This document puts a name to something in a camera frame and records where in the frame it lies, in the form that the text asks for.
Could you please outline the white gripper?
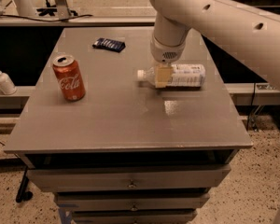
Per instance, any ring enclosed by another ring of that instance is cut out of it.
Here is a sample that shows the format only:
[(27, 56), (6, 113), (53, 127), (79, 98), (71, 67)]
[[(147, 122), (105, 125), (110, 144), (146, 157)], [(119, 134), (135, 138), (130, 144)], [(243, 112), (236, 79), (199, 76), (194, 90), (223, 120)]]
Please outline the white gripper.
[[(155, 37), (150, 42), (150, 51), (154, 60), (158, 63), (173, 63), (180, 59), (186, 43), (169, 47), (160, 43)], [(170, 64), (158, 64), (155, 66), (155, 87), (165, 88), (171, 79), (173, 67)]]

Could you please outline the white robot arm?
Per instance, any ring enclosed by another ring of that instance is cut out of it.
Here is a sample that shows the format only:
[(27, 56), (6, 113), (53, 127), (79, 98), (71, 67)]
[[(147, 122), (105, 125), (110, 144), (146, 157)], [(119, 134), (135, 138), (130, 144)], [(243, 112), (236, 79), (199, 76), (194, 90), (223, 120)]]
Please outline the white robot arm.
[(280, 15), (232, 0), (149, 0), (157, 12), (151, 52), (178, 60), (190, 29), (280, 90)]

